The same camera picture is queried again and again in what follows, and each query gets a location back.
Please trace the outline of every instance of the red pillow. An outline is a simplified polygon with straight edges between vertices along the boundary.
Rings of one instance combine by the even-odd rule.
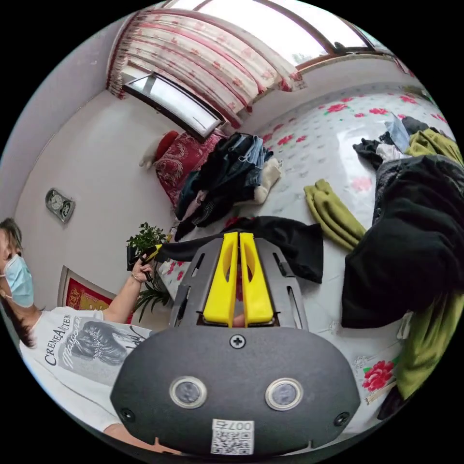
[[[204,165],[208,155],[221,138],[219,135],[212,134],[201,144],[184,132],[177,137],[164,156],[155,162],[158,179],[173,206],[177,204],[177,198],[187,176]]]
[[[167,151],[167,149],[173,144],[179,133],[175,130],[171,130],[163,135],[163,138],[159,141],[158,148],[155,151],[155,162],[158,161]]]

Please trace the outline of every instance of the white wall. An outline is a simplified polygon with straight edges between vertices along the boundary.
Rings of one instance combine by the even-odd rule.
[[[24,108],[0,161],[0,218],[13,215],[26,179],[53,134],[104,90],[108,57],[123,21],[110,24],[70,53]]]
[[[374,83],[396,83],[423,87],[419,80],[402,72],[389,59],[335,58],[323,62],[303,74],[307,88],[296,92],[273,90],[253,105],[253,114],[240,128],[241,132],[254,133],[276,117],[315,98],[353,86]]]
[[[154,139],[180,129],[151,107],[106,90],[59,130],[21,193],[16,221],[34,278],[36,305],[55,307],[63,266],[118,293],[128,276],[126,240],[147,221],[168,230],[170,203],[153,170],[138,163]],[[68,224],[45,207],[51,187],[76,200]]]

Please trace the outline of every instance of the curtain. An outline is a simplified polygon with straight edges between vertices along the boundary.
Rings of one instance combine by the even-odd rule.
[[[124,97],[129,60],[171,79],[208,102],[232,127],[252,112],[268,89],[306,88],[301,74],[277,52],[239,27],[199,12],[137,12],[122,31],[110,62],[107,89]]]

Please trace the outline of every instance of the face mask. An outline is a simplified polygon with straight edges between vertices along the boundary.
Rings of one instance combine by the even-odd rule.
[[[10,287],[11,296],[7,296],[18,306],[29,308],[34,304],[34,288],[30,270],[19,255],[14,255],[5,265],[5,277]]]

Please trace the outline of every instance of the graphic t-shirt print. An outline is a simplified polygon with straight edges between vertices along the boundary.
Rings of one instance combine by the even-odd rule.
[[[127,355],[150,335],[144,332],[132,325],[64,315],[62,324],[52,331],[45,361],[113,386]]]

